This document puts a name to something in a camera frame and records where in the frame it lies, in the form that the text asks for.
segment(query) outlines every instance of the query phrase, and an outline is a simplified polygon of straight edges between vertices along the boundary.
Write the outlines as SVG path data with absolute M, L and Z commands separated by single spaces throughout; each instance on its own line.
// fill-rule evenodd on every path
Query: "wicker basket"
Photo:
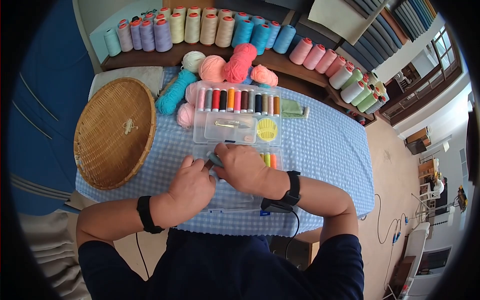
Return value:
M 83 179 L 99 190 L 128 182 L 150 152 L 155 128 L 154 100 L 142 82 L 119 78 L 100 88 L 75 129 L 73 153 Z

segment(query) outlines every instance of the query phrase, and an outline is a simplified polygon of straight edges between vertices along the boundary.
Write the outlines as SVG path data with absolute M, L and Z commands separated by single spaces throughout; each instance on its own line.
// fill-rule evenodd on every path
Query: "blue gingham tablecloth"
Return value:
M 165 68 L 164 84 L 180 71 Z M 341 112 L 303 94 L 281 88 L 282 97 L 310 107 L 307 120 L 282 120 L 282 151 L 285 170 L 297 170 L 303 176 L 333 184 L 350 194 L 363 217 L 374 207 L 372 163 L 363 126 Z M 176 122 L 176 113 L 163 116 L 157 112 L 156 132 L 152 148 L 139 172 L 125 185 L 101 191 L 91 187 L 77 172 L 76 189 L 87 198 L 105 202 L 143 195 L 155 195 L 168 189 L 183 158 L 192 153 L 193 130 L 185 130 Z M 245 201 L 251 195 L 217 184 L 213 203 Z M 295 207 L 300 219 L 300 232 L 323 225 L 323 218 Z M 293 214 L 260 212 L 200 212 L 177 229 L 224 235 L 293 236 L 297 219 Z

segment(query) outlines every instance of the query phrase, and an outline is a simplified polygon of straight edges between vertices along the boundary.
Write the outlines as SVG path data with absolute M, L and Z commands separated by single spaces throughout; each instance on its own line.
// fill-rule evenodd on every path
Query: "hand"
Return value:
M 279 200 L 290 189 L 288 175 L 267 167 L 253 147 L 219 143 L 215 153 L 225 168 L 214 171 L 237 191 Z
M 168 191 L 158 197 L 162 203 L 157 207 L 164 212 L 156 214 L 156 218 L 152 213 L 156 225 L 176 226 L 190 220 L 207 206 L 215 194 L 215 178 L 209 175 L 204 164 L 202 159 L 193 161 L 191 155 L 183 159 Z

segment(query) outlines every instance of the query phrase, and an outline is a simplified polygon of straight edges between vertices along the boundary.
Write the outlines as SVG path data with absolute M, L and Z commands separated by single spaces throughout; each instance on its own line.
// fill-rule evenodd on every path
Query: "power cord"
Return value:
M 293 239 L 295 238 L 295 236 L 297 235 L 297 233 L 299 232 L 299 229 L 300 229 L 300 219 L 299 219 L 299 216 L 298 216 L 297 213 L 295 213 L 293 210 L 292 210 L 292 212 L 293 212 L 293 214 L 297 217 L 297 231 L 295 231 L 295 234 L 293 235 L 293 237 L 288 241 L 287 247 L 285 248 L 285 259 L 288 259 L 288 256 L 287 256 L 288 247 L 290 246 L 290 243 L 293 241 Z
M 148 274 L 148 270 L 147 270 L 147 264 L 145 263 L 145 259 L 144 259 L 144 256 L 142 254 L 142 250 L 140 250 L 140 245 L 138 244 L 138 233 L 135 233 L 135 238 L 137 239 L 138 252 L 140 252 L 140 257 L 142 258 L 142 262 L 144 263 L 145 272 L 147 272 L 147 277 L 148 277 L 148 279 L 150 279 L 150 275 Z

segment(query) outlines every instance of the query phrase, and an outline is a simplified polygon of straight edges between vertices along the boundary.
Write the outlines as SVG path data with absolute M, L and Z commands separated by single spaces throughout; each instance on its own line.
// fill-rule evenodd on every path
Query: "navy shirt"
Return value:
M 167 250 L 149 280 L 115 248 L 88 241 L 79 262 L 99 299 L 362 299 L 363 261 L 356 236 L 325 241 L 300 271 L 269 251 L 265 237 L 222 236 L 170 229 Z

